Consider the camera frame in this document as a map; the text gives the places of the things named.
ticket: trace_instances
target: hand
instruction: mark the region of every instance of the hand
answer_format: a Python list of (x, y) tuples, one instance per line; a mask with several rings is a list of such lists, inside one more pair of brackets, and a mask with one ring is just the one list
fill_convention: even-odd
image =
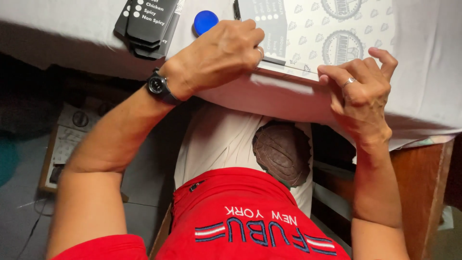
[(181, 100), (228, 83), (253, 70), (263, 58), (263, 48), (258, 47), (260, 52), (255, 47), (265, 33), (255, 27), (251, 19), (220, 21), (167, 61), (159, 74), (167, 78), (170, 90)]
[[(339, 66), (319, 66), (321, 82), (330, 86), (332, 113), (355, 140), (357, 147), (387, 142), (391, 129), (385, 122), (384, 107), (390, 93), (390, 79), (398, 61), (386, 50), (370, 48), (373, 58), (355, 59)], [(343, 85), (348, 78), (357, 81)]]

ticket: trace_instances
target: blue bottle cap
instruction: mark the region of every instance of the blue bottle cap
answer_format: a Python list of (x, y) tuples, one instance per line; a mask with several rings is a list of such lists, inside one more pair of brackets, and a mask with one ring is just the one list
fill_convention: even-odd
[(211, 11), (201, 11), (194, 18), (194, 30), (197, 35), (202, 35), (218, 23), (218, 17)]

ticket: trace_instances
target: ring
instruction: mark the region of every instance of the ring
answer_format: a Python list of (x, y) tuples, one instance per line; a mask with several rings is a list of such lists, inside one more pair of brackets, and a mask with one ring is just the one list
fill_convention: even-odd
[(260, 52), (260, 61), (262, 61), (263, 60), (263, 52), (261, 52), (260, 48), (258, 48), (258, 47), (256, 47), (255, 49)]
[(350, 83), (353, 83), (353, 82), (355, 82), (355, 81), (356, 81), (355, 78), (349, 78), (349, 79), (345, 82), (345, 84), (343, 84), (343, 87), (345, 87), (346, 85), (348, 85), (348, 84), (350, 84)]

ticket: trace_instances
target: red t-shirt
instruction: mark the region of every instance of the red t-shirt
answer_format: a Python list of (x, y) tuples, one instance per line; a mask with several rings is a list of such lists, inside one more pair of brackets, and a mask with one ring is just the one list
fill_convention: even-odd
[[(248, 168), (208, 171), (173, 194), (171, 234), (156, 259), (350, 259), (298, 209), (289, 190)], [(141, 238), (113, 235), (54, 260), (145, 260)]]

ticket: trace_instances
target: wristwatch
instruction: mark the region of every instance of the wristwatch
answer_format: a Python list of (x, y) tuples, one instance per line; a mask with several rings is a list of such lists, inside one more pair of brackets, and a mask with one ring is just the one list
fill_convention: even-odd
[(151, 77), (147, 79), (146, 88), (150, 95), (159, 98), (162, 102), (170, 105), (179, 105), (183, 101), (177, 99), (167, 87), (167, 79), (158, 74), (159, 68), (155, 68)]

